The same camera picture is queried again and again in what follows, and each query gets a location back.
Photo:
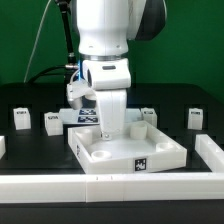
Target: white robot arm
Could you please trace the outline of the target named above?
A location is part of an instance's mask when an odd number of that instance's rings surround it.
[[[67,86],[73,109],[81,97],[96,99],[102,137],[110,140],[124,124],[131,86],[127,39],[150,40],[165,25],[164,0],[72,0],[73,28],[80,35],[82,80]]]

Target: black table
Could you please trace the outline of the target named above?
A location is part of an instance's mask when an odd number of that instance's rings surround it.
[[[44,113],[64,107],[62,84],[8,84],[0,87],[0,135],[7,152],[0,175],[83,174],[64,136],[48,137]],[[16,131],[13,109],[27,107],[31,130]],[[154,108],[158,129],[188,149],[187,166],[167,172],[210,172],[194,151],[195,136],[208,134],[224,147],[224,105],[187,84],[137,84],[128,89],[129,108]],[[204,111],[203,130],[188,130],[189,108]],[[223,200],[107,203],[1,204],[0,223],[223,223]]]

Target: white cube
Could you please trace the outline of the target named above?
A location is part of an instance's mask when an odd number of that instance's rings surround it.
[[[48,136],[63,135],[63,123],[59,113],[46,113],[44,114],[44,120]]]
[[[202,130],[203,110],[190,108],[188,114],[188,129]]]
[[[27,108],[20,107],[13,109],[13,111],[16,130],[30,129],[31,122],[29,110]]]
[[[5,137],[0,136],[0,159],[5,154]]]
[[[157,114],[153,108],[141,109],[143,120],[150,123],[152,126],[157,127]]]

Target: white tray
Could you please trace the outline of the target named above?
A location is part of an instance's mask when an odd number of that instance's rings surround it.
[[[187,150],[146,121],[125,124],[110,141],[100,127],[68,129],[68,143],[86,174],[156,172],[184,167]]]

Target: green wall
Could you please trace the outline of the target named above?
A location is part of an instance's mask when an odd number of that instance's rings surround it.
[[[2,1],[1,84],[23,82],[47,2]],[[133,80],[137,83],[192,83],[224,102],[224,1],[166,0],[166,3],[168,19],[162,33],[151,42],[129,42]],[[74,35],[73,39],[77,49],[78,37]],[[29,77],[65,62],[66,46],[61,15],[52,2]]]

